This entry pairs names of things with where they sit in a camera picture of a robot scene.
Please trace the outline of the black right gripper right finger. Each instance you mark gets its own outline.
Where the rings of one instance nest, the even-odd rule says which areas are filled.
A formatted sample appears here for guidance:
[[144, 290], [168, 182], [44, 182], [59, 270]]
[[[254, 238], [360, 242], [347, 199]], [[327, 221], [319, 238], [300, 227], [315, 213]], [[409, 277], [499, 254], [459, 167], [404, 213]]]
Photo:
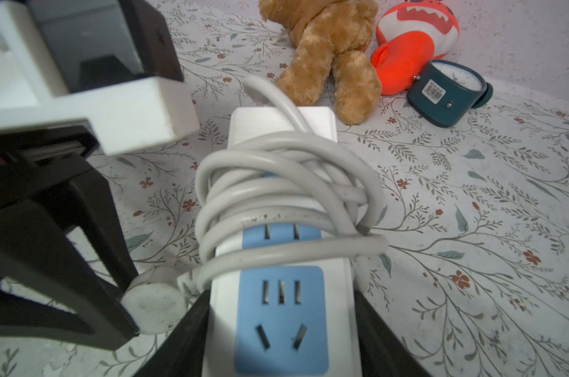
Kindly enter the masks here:
[[355, 315], [364, 377], [429, 377], [361, 292]]

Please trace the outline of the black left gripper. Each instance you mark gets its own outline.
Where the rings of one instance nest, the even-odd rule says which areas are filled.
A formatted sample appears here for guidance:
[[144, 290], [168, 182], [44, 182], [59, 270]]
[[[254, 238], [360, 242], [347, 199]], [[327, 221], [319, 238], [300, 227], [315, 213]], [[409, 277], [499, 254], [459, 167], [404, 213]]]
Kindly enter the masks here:
[[[117, 350], [138, 334], [119, 302], [138, 271], [108, 181], [86, 161], [98, 148], [81, 125], [0, 134], [0, 337]], [[41, 192], [44, 207], [15, 203]], [[75, 227], [113, 282], [66, 237]]]

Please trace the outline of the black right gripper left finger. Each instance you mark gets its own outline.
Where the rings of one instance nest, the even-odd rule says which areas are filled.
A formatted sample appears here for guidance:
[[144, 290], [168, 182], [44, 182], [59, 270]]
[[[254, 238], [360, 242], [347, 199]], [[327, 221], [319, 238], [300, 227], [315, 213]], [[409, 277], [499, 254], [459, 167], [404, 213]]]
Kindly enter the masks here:
[[210, 314], [210, 291], [205, 291], [135, 377], [197, 377], [202, 375]]

